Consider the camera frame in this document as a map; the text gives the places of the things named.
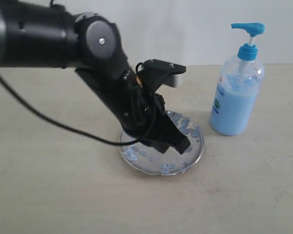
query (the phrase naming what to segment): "glass petri dish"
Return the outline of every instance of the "glass petri dish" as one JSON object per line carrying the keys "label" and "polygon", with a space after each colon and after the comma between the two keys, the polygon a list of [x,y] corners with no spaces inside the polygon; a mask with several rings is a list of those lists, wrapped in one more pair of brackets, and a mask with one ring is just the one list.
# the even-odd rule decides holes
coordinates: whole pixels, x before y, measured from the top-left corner
{"label": "glass petri dish", "polygon": [[[182,155],[172,147],[162,154],[141,143],[121,146],[121,156],[134,169],[148,175],[173,176],[186,172],[200,160],[204,150],[204,138],[201,129],[182,114],[172,111],[167,111],[167,114],[180,132],[188,137],[191,145]],[[120,142],[132,140],[134,138],[122,130]]]}

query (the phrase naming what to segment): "white wall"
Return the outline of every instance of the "white wall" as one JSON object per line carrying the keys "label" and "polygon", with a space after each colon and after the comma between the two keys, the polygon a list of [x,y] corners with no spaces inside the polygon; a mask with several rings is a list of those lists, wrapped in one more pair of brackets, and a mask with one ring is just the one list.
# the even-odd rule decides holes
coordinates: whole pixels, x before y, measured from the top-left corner
{"label": "white wall", "polygon": [[[259,21],[264,63],[293,63],[293,0],[56,0],[68,11],[97,12],[117,23],[130,62],[222,64],[248,41],[234,22]],[[49,0],[30,0],[47,5]]]}

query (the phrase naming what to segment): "blue liquid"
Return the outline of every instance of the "blue liquid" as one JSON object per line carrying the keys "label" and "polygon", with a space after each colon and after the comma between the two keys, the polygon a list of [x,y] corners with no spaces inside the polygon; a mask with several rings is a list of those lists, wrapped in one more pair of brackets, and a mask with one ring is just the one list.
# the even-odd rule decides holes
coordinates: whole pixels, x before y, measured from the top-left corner
{"label": "blue liquid", "polygon": [[257,94],[257,91],[249,95],[235,93],[218,82],[209,119],[211,127],[228,136],[242,133],[247,127]]}

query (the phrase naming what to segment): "silver screw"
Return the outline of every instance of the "silver screw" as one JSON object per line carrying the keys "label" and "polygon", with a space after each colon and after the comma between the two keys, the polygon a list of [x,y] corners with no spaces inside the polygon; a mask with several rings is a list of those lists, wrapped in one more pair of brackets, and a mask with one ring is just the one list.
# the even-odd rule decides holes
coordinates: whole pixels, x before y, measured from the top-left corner
{"label": "silver screw", "polygon": [[100,38],[99,43],[100,43],[100,45],[104,45],[105,44],[105,38]]}

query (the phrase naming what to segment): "hand soap bottle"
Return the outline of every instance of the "hand soap bottle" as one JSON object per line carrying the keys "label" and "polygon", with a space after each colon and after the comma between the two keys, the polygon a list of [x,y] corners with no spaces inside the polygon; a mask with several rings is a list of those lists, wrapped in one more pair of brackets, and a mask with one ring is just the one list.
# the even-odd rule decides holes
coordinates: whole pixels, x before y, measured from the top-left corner
{"label": "hand soap bottle", "polygon": [[250,35],[249,43],[239,49],[236,56],[229,58],[221,68],[209,123],[224,135],[242,133],[248,124],[265,71],[257,59],[255,37],[263,34],[262,23],[234,23],[233,28],[244,29]]}

